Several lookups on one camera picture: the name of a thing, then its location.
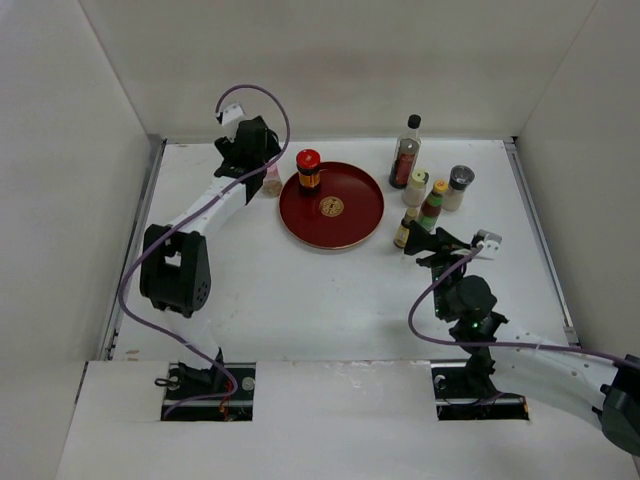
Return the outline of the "red-lid chili sauce jar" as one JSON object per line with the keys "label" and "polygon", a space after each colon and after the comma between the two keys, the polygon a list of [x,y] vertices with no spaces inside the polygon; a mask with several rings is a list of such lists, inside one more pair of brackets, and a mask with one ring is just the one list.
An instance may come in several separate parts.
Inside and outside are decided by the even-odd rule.
{"label": "red-lid chili sauce jar", "polygon": [[304,195],[313,195],[320,189],[321,156],[313,149],[303,149],[296,155],[299,189]]}

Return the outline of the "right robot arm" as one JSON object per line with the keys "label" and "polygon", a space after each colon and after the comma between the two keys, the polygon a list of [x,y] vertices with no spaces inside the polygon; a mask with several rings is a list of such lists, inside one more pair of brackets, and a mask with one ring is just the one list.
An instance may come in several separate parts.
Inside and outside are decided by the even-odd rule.
{"label": "right robot arm", "polygon": [[517,393],[562,410],[599,430],[619,449],[639,454],[639,359],[553,343],[512,324],[497,312],[497,297],[482,277],[467,273],[475,259],[494,258],[501,237],[480,230],[463,242],[442,228],[409,224],[404,248],[432,283],[435,316],[450,324],[448,339],[418,331],[412,305],[408,326],[423,341],[468,353],[464,384],[473,394]]}

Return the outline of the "small oil bottle cork cap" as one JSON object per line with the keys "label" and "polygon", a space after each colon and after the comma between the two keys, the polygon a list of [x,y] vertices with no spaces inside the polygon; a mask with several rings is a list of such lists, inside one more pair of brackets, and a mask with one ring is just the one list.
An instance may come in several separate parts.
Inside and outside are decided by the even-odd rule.
{"label": "small oil bottle cork cap", "polygon": [[418,209],[416,207],[409,207],[406,209],[405,214],[400,222],[396,234],[394,237],[394,245],[397,248],[404,249],[410,235],[410,224],[418,216]]}

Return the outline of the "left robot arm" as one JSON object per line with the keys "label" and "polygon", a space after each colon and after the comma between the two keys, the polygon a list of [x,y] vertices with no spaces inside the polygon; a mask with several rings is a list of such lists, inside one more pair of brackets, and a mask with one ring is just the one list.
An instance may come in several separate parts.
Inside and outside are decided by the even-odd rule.
{"label": "left robot arm", "polygon": [[269,162],[281,154],[277,134],[261,116],[221,116],[225,135],[214,141],[222,157],[204,193],[166,225],[143,237],[140,294],[163,313],[167,330],[198,357],[190,386],[206,399],[224,387],[221,349],[206,331],[201,312],[212,291],[208,240],[262,188]]}

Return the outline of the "pink-cap spice jar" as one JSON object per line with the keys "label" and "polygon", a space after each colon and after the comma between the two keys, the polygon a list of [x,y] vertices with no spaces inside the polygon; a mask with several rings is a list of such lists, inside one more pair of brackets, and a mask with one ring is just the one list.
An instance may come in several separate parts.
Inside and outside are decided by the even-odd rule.
{"label": "pink-cap spice jar", "polygon": [[266,197],[276,198],[282,191],[283,183],[277,165],[270,166],[264,177],[262,191]]}

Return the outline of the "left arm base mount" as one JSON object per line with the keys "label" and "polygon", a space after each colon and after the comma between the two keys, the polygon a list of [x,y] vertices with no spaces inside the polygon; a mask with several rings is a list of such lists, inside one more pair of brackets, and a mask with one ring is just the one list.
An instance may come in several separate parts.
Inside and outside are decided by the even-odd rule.
{"label": "left arm base mount", "polygon": [[163,389],[160,419],[169,422],[248,422],[253,419],[255,363],[231,363],[231,380],[215,368],[195,369],[172,363],[164,377],[154,380]]}

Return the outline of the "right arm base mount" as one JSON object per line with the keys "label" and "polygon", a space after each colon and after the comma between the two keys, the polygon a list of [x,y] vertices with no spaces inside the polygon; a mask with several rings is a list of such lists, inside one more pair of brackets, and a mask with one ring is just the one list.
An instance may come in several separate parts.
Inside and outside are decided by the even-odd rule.
{"label": "right arm base mount", "polygon": [[435,362],[430,365],[440,421],[528,421],[526,399],[497,390],[487,377],[473,373],[464,361]]}

